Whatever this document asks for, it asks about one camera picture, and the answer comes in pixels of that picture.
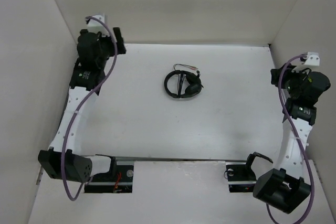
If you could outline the black headset with microphone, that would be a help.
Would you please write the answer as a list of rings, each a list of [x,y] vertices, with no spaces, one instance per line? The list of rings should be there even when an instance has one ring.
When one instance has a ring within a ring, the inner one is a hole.
[[[173,93],[168,88],[168,82],[173,76],[178,76],[177,93]],[[174,99],[188,99],[198,95],[203,89],[200,79],[200,72],[196,74],[185,70],[174,70],[164,79],[165,92]]]

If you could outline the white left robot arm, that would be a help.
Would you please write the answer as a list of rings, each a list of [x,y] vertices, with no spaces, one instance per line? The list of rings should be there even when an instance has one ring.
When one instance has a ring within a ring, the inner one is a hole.
[[[77,44],[78,58],[73,68],[68,90],[68,102],[59,129],[48,150],[41,150],[38,161],[50,178],[86,183],[116,178],[115,157],[106,155],[83,156],[81,142],[91,109],[100,93],[99,83],[105,78],[104,68],[110,57],[125,54],[120,28],[113,28],[116,42],[102,32],[80,31]]]

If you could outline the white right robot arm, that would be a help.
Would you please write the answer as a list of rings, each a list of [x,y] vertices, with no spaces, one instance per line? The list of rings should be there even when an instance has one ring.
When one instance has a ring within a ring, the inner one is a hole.
[[[315,104],[331,84],[326,75],[313,69],[305,63],[287,63],[271,70],[271,84],[279,91],[286,90],[289,97],[280,100],[284,117],[279,156],[273,168],[257,179],[253,196],[286,214],[314,197],[312,172],[308,173],[309,183],[303,178],[303,170],[309,168],[306,146],[316,121]]]

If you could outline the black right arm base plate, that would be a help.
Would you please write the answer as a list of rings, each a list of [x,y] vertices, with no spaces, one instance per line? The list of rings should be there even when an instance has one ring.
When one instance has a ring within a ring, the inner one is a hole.
[[[230,193],[252,193],[257,181],[251,167],[244,162],[227,162],[224,177]]]

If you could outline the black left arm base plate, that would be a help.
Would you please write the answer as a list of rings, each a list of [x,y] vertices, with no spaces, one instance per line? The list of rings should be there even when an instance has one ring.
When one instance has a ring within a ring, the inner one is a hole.
[[[130,194],[133,189],[134,164],[117,163],[116,172],[96,174],[84,186],[86,194]]]

